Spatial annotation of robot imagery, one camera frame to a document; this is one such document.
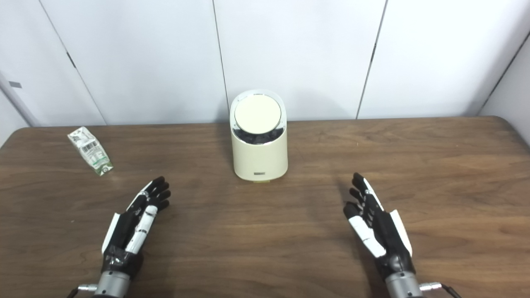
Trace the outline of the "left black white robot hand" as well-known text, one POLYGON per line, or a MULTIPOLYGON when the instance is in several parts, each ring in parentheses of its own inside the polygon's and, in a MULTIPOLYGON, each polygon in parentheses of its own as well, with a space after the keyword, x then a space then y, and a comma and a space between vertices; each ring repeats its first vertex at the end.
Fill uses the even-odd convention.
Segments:
POLYGON ((143 264, 142 247, 154 220, 170 205, 169 188, 165 177, 157 177, 136 194, 125 212, 114 214, 101 249, 102 272, 135 278, 143 264))

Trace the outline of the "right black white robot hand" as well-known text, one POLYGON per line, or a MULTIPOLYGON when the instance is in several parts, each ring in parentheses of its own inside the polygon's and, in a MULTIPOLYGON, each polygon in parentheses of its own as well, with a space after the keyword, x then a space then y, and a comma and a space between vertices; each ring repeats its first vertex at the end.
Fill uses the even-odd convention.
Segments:
POLYGON ((367 179, 355 172, 352 188, 353 201, 347 201, 343 213, 361 243, 373 256, 381 279, 392 274, 416 273, 412 247, 397 210, 388 212, 367 179))

